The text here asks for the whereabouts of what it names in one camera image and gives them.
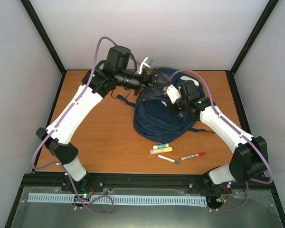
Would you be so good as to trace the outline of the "teal cap marker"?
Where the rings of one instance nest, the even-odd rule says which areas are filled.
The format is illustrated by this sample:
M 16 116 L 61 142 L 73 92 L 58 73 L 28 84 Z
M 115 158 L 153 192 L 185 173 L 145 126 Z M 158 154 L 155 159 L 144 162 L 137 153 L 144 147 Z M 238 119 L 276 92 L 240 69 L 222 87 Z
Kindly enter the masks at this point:
M 177 161 L 177 160 L 174 160 L 174 159 L 171 159 L 171 158 L 165 157 L 165 156 L 160 155 L 160 154 L 158 154 L 158 155 L 157 155 L 157 157 L 158 157 L 158 158 L 160 158 L 160 159 L 163 159 L 163 160 L 169 161 L 169 162 L 173 162 L 173 163 L 175 163 L 175 164 L 180 164 L 180 161 Z

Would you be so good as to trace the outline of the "red cap marker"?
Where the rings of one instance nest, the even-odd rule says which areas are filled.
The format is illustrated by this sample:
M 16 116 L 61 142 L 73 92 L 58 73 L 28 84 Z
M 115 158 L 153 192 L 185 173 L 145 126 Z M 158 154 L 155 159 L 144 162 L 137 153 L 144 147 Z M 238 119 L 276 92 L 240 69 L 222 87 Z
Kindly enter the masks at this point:
M 201 152 L 201 153 L 197 153 L 197 154 L 194 154 L 194 155 L 189 155 L 189 156 L 181 157 L 180 160 L 187 160 L 187 159 L 191 159 L 191 158 L 194 158 L 194 157 L 203 156 L 203 155 L 205 155 L 205 154 L 206 154 L 206 152 Z

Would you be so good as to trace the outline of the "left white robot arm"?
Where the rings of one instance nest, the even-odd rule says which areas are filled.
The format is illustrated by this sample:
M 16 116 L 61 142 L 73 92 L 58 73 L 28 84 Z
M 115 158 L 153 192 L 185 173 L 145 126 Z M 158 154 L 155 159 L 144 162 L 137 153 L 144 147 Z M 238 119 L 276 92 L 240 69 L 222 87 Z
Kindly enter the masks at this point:
M 118 86 L 134 90 L 135 95 L 159 87 L 156 78 L 161 75 L 157 69 L 147 73 L 154 62 L 153 58 L 146 57 L 133 72 L 127 70 L 132 57 L 133 54 L 126 47 L 111 47 L 107 58 L 99 61 L 94 70 L 87 72 L 75 96 L 56 120 L 47 128 L 39 128 L 36 132 L 43 145 L 58 159 L 57 164 L 62 165 L 72 177 L 72 184 L 78 191 L 85 191 L 89 187 L 89 179 L 71 138 L 85 117 Z

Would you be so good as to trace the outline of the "navy blue backpack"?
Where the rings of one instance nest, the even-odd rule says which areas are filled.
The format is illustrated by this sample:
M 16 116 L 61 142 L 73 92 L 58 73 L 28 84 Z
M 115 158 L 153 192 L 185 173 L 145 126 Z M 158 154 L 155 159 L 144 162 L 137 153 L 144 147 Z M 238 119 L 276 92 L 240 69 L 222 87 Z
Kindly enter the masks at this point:
M 141 99 L 138 97 L 135 103 L 129 102 L 122 95 L 117 99 L 124 101 L 134 108 L 133 127 L 144 138 L 156 143 L 171 143 L 186 132 L 206 132 L 205 129 L 194 128 L 195 120 L 187 112 L 173 115 L 168 109 L 168 101 L 164 95 Z

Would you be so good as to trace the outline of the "right black frame post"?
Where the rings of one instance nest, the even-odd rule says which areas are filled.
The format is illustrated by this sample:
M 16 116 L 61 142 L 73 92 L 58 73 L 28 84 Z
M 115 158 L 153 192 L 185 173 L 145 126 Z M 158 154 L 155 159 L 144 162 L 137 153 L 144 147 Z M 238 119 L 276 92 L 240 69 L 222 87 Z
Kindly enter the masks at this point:
M 263 9 L 261 15 L 259 16 L 259 18 L 257 20 L 255 26 L 253 27 L 250 35 L 248 36 L 244 46 L 242 47 L 239 55 L 237 56 L 232 68 L 230 69 L 230 73 L 232 76 L 235 76 L 236 72 L 238 71 L 239 67 L 241 66 L 242 62 L 244 61 L 249 50 L 253 46 L 254 42 L 256 41 L 258 35 L 262 31 L 264 25 L 266 24 L 270 15 L 274 11 L 278 2 L 279 2 L 279 0 L 269 0 L 267 2 L 265 8 Z

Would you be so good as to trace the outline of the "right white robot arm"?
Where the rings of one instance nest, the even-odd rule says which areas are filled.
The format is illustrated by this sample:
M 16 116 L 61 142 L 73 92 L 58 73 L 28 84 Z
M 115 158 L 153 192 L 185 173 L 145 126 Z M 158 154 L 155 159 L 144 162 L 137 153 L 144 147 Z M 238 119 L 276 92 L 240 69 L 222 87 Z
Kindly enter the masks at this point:
M 261 136 L 254 137 L 230 121 L 210 97 L 201 97 L 193 80 L 165 90 L 170 107 L 189 113 L 193 120 L 201 121 L 215 132 L 232 152 L 230 163 L 207 172 L 211 185 L 224 182 L 258 181 L 256 177 L 269 169 L 265 158 L 267 145 Z

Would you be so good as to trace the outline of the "yellow highlighter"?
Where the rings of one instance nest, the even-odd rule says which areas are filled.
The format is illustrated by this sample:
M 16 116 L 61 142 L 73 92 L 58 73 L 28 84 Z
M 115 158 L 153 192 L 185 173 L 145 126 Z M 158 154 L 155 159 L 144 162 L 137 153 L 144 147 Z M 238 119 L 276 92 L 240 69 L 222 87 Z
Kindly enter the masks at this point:
M 166 147 L 166 148 L 157 148 L 150 150 L 150 154 L 159 154 L 159 153 L 165 153 L 165 152 L 172 152 L 172 147 Z

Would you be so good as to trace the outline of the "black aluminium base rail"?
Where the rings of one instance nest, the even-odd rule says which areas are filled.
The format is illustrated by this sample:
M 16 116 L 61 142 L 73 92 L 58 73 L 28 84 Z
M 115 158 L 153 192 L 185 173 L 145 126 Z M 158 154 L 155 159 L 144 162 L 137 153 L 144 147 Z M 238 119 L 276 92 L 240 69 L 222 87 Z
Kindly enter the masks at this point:
M 107 189 L 175 189 L 186 190 L 191 194 L 216 195 L 223 191 L 204 180 L 203 175 L 180 174 L 121 174 L 88 173 L 83 180 L 74 182 L 79 193 L 100 193 Z M 62 191 L 74 192 L 71 181 L 63 172 L 41 172 L 25 174 L 19 190 L 25 187 L 60 187 Z

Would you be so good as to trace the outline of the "green white glue stick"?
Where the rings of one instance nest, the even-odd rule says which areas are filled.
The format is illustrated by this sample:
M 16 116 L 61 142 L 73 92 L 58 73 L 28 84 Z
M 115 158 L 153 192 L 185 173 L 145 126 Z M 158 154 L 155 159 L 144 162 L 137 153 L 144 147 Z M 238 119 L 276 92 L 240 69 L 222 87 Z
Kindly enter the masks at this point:
M 169 147 L 169 144 L 165 143 L 165 144 L 154 145 L 153 149 L 161 149 L 161 148 L 167 148 L 167 147 Z

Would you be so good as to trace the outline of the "black frame post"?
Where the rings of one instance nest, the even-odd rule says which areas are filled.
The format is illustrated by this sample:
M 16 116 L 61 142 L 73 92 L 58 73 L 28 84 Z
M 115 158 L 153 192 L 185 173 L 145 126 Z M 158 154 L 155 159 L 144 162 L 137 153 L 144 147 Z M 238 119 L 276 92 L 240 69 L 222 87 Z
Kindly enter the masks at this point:
M 266 24 L 270 15 L 274 11 L 278 2 L 279 2 L 279 0 L 269 0 L 267 2 L 265 8 L 263 9 L 261 15 L 259 16 L 259 18 L 257 20 L 255 26 L 253 27 L 250 35 L 248 36 L 244 46 L 242 47 L 239 55 L 237 56 L 232 68 L 230 69 L 230 73 L 232 76 L 235 76 L 236 72 L 238 71 L 239 67 L 241 66 L 242 62 L 244 61 L 249 50 L 253 46 L 254 42 L 256 41 L 258 35 L 262 31 L 264 25 Z
M 20 0 L 20 2 L 22 3 L 25 11 L 27 12 L 31 22 L 33 23 L 34 27 L 36 28 L 40 38 L 42 39 L 44 45 L 46 46 L 49 54 L 51 55 L 55 65 L 57 66 L 59 72 L 61 73 L 61 75 L 64 75 L 66 73 L 66 69 L 60 59 L 60 57 L 58 56 L 58 53 L 56 52 L 41 20 L 39 19 L 39 16 L 37 14 L 37 12 L 35 11 L 31 1 L 29 0 Z

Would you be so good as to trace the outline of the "left black frame post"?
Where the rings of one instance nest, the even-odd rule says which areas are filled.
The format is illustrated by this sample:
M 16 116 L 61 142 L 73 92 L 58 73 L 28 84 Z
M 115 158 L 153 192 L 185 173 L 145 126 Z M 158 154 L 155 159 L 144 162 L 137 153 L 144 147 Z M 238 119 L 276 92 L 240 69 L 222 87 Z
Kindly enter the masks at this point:
M 31 22 L 33 23 L 34 27 L 36 28 L 40 38 L 42 39 L 44 45 L 46 46 L 49 54 L 51 55 L 55 65 L 57 66 L 59 72 L 61 73 L 61 75 L 64 75 L 66 73 L 66 69 L 60 59 L 60 57 L 58 56 L 58 53 L 56 52 L 41 20 L 39 19 L 39 16 L 37 14 L 37 12 L 35 11 L 31 1 L 29 0 L 20 0 L 20 2 L 22 3 L 25 11 L 27 12 Z

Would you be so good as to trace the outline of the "small circuit board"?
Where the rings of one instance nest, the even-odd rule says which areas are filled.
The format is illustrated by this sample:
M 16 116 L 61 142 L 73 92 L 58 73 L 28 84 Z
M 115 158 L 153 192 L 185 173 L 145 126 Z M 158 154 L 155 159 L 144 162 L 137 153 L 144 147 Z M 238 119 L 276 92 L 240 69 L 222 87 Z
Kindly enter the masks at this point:
M 91 198 L 91 196 L 94 194 L 94 188 L 91 186 L 88 186 L 86 188 L 81 189 L 80 197 L 83 199 Z

